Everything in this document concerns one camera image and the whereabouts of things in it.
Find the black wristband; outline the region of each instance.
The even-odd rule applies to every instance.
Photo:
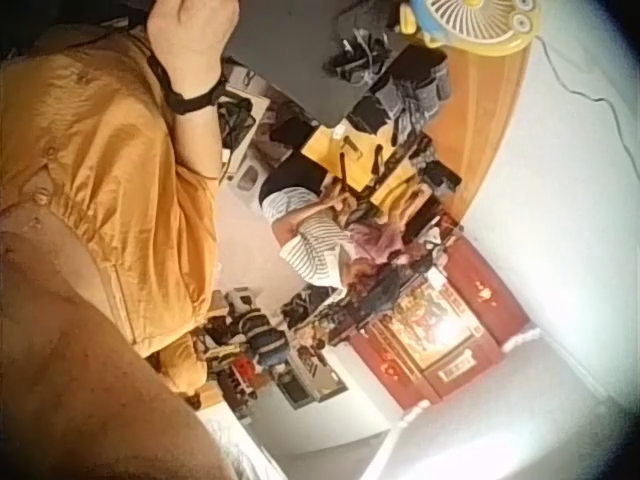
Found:
[[[178,115],[186,115],[187,113],[215,105],[220,97],[222,97],[226,92],[227,81],[226,78],[221,75],[220,80],[218,80],[208,92],[194,98],[184,98],[171,88],[169,74],[154,55],[147,58],[147,63],[162,87],[164,99],[167,102],[167,105]]]

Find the pink object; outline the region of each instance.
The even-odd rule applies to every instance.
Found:
[[[376,222],[354,223],[348,229],[357,258],[368,258],[377,265],[388,262],[389,255],[402,250],[402,231],[397,225]]]

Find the wire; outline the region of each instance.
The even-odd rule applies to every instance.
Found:
[[[553,61],[551,60],[551,55],[549,54],[549,48],[547,46],[547,42],[539,35],[536,35],[535,39],[540,42],[540,45],[542,46],[542,50],[544,52],[544,56],[547,58],[547,63],[549,63],[549,66],[551,67],[551,71],[553,72],[553,75],[556,77],[556,80],[558,81],[558,83],[562,88],[564,88],[567,92],[571,93],[572,95],[577,95],[578,97],[582,97],[593,103],[604,103],[609,107],[613,115],[613,120],[615,121],[615,124],[616,124],[616,130],[618,132],[618,138],[620,139],[620,144],[622,145],[622,148],[624,148],[624,151],[629,157],[629,161],[631,162],[631,167],[633,168],[633,171],[636,175],[636,179],[638,180],[638,183],[640,183],[640,168],[638,167],[638,162],[633,156],[633,153],[631,153],[631,149],[627,146],[627,144],[624,141],[624,136],[622,135],[622,127],[620,126],[620,118],[618,117],[618,112],[616,110],[616,107],[614,107],[611,100],[605,97],[592,97],[590,95],[587,95],[584,92],[581,92],[579,90],[573,90],[572,88],[568,87],[567,84],[564,82],[564,80],[562,80],[562,78],[560,77],[560,74],[558,73],[556,66],[553,64]]]

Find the white striped shirt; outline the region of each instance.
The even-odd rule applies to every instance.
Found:
[[[306,188],[285,188],[265,198],[262,212],[273,223],[285,214],[319,200],[315,193]],[[330,209],[327,209],[303,220],[298,226],[298,234],[282,247],[280,256],[306,282],[343,288],[340,281],[341,252],[353,258],[355,248],[349,233],[340,228]]]

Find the yellow fan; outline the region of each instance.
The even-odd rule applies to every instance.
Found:
[[[420,27],[429,47],[451,45],[502,56],[526,47],[538,32],[537,0],[410,0],[400,6],[400,31]]]

